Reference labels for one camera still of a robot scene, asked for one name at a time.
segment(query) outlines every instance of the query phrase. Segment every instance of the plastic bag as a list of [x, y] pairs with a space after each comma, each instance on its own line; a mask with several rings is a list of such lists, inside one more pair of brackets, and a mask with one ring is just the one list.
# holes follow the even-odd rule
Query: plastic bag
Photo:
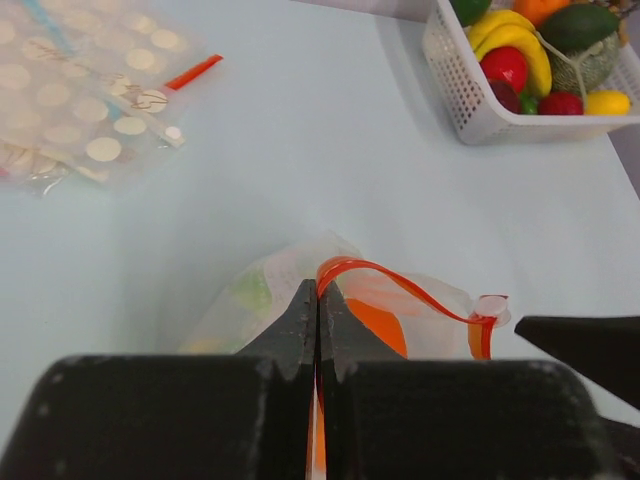
[[235, 353], [280, 317], [305, 279], [336, 255], [359, 255], [333, 233], [262, 258], [234, 278], [211, 305], [180, 351]]
[[316, 275], [319, 295], [336, 280], [352, 313], [407, 358], [488, 358], [493, 327], [510, 318], [505, 297], [474, 302], [434, 278], [397, 275], [360, 259], [355, 247], [328, 233], [250, 265], [219, 295], [181, 351], [237, 352], [285, 312], [303, 280]]
[[222, 57], [207, 59], [142, 0], [7, 0], [5, 12], [0, 53], [11, 62], [0, 71], [0, 108], [16, 119], [0, 139], [110, 185], [184, 144], [177, 90], [186, 83], [176, 79]]
[[511, 315], [507, 297], [469, 294], [426, 275], [401, 275], [366, 260], [336, 257], [317, 274], [318, 296], [336, 281], [347, 306], [409, 359], [491, 358], [491, 334]]

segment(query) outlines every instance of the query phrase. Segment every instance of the red apple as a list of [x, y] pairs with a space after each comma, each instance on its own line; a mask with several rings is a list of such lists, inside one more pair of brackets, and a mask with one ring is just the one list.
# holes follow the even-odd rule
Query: red apple
[[516, 93], [521, 93], [527, 85], [529, 66], [517, 48], [500, 47], [491, 50], [480, 62], [480, 67], [487, 79], [507, 82]]

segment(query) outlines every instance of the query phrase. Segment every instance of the green fruit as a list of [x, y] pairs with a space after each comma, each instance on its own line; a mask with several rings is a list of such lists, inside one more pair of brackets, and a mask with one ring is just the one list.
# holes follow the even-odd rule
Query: green fruit
[[259, 317], [266, 316], [271, 310], [271, 290], [262, 266], [245, 272], [230, 286], [230, 290], [240, 305]]
[[523, 115], [537, 115], [538, 101], [534, 97], [530, 97], [526, 93], [520, 94], [520, 113]]
[[451, 6], [462, 26], [468, 27], [487, 13], [491, 6], [491, 0], [451, 0]]
[[[598, 44], [601, 48], [596, 48], [595, 52], [580, 63], [580, 71], [587, 92], [599, 87], [609, 77], [620, 54], [620, 40], [617, 32], [609, 35]], [[567, 57], [577, 62], [581, 53], [576, 52], [567, 55]], [[549, 60], [553, 76], [552, 90], [580, 95], [578, 75], [573, 66], [550, 52]]]
[[605, 7], [573, 3], [551, 15], [538, 29], [562, 53], [583, 52], [618, 31], [620, 19]]

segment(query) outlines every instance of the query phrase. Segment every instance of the orange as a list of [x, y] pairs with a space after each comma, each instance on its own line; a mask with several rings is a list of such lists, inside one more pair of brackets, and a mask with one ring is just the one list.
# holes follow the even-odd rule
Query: orange
[[513, 4], [513, 10], [538, 28], [552, 13], [570, 3], [571, 0], [516, 0]]

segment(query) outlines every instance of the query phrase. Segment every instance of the white polka dot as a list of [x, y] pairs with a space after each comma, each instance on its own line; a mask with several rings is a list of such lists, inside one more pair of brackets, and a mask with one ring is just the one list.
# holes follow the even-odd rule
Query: white polka dot
[[111, 162], [122, 152], [122, 145], [115, 138], [100, 137], [89, 142], [86, 151], [97, 162]]
[[147, 129], [147, 124], [140, 118], [122, 117], [116, 120], [113, 128], [123, 135], [140, 135]]
[[153, 32], [155, 32], [158, 29], [158, 24], [155, 22], [155, 20], [153, 20], [152, 18], [149, 19], [149, 22], [145, 23], [139, 30], [138, 32], [142, 33], [143, 35], [151, 35]]
[[148, 113], [158, 113], [167, 108], [167, 96], [158, 90], [145, 90], [136, 99], [133, 105], [138, 110], [144, 110]]
[[7, 117], [7, 127], [9, 128], [32, 128], [40, 125], [42, 117], [35, 112], [20, 110], [13, 112]]
[[164, 131], [165, 135], [174, 140], [178, 140], [182, 137], [182, 131], [178, 127], [167, 127]]
[[44, 138], [53, 143], [74, 143], [80, 139], [80, 130], [69, 125], [59, 125], [45, 130]]
[[22, 65], [0, 65], [0, 88], [21, 90], [31, 81], [31, 74]]
[[96, 35], [97, 46], [120, 53], [126, 53], [133, 48], [134, 40], [130, 35], [118, 30], [109, 29]]
[[103, 88], [111, 95], [120, 96], [129, 91], [131, 80], [126, 75], [116, 78], [106, 78]]
[[86, 66], [81, 65], [80, 63], [64, 62], [60, 66], [60, 69], [62, 70], [62, 73], [68, 78], [79, 78], [89, 75], [89, 69]]
[[127, 53], [127, 64], [136, 70], [145, 70], [154, 62], [155, 56], [145, 48], [134, 48]]
[[29, 60], [49, 60], [55, 58], [58, 49], [45, 37], [31, 37], [22, 45], [22, 53]]
[[167, 59], [156, 54], [156, 59], [153, 62], [153, 65], [147, 68], [145, 72], [151, 75], [157, 75], [158, 73], [162, 73], [164, 69], [167, 68], [167, 65], [169, 65], [169, 62], [167, 62]]
[[170, 50], [175, 53], [181, 53], [184, 52], [188, 46], [189, 44], [187, 43], [187, 41], [184, 38], [179, 37], [178, 43], [171, 47]]
[[5, 45], [13, 40], [16, 36], [16, 29], [13, 23], [7, 20], [0, 20], [0, 45]]
[[160, 48], [172, 48], [178, 43], [178, 36], [171, 30], [156, 30], [151, 35], [151, 43]]
[[85, 10], [73, 10], [64, 19], [65, 25], [84, 33], [95, 33], [102, 26], [102, 22], [95, 15]]
[[48, 83], [36, 95], [36, 99], [43, 107], [57, 107], [62, 105], [71, 96], [69, 89], [60, 83]]
[[73, 114], [80, 120], [88, 123], [100, 122], [107, 118], [109, 109], [100, 100], [87, 97], [83, 98], [73, 109]]
[[141, 33], [148, 31], [148, 29], [155, 25], [155, 23], [156, 22], [154, 22], [153, 19], [137, 12], [129, 12], [122, 17], [122, 24], [125, 27]]

